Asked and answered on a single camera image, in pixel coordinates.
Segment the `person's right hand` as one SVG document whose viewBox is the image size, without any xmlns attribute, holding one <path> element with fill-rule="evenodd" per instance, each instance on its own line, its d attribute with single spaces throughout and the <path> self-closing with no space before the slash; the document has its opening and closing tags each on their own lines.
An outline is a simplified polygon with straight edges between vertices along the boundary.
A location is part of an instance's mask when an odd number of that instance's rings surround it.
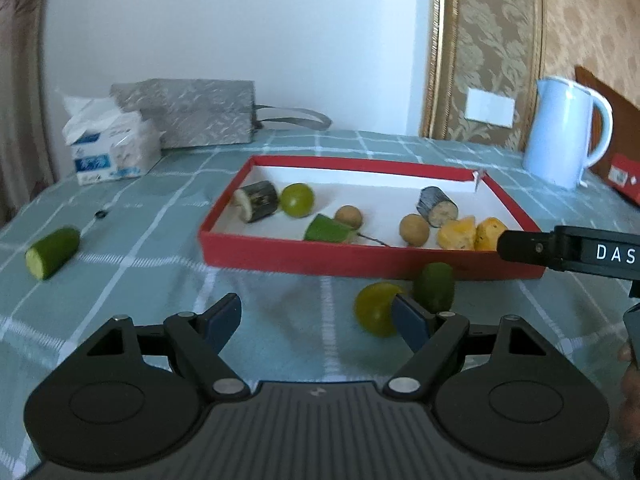
<svg viewBox="0 0 640 480">
<path fill-rule="evenodd" d="M 634 360 L 634 352 L 626 342 L 618 352 L 620 362 L 628 364 L 625 374 L 620 380 L 620 392 L 623 402 L 617 415 L 617 432 L 626 448 L 639 445 L 639 367 Z"/>
</svg>

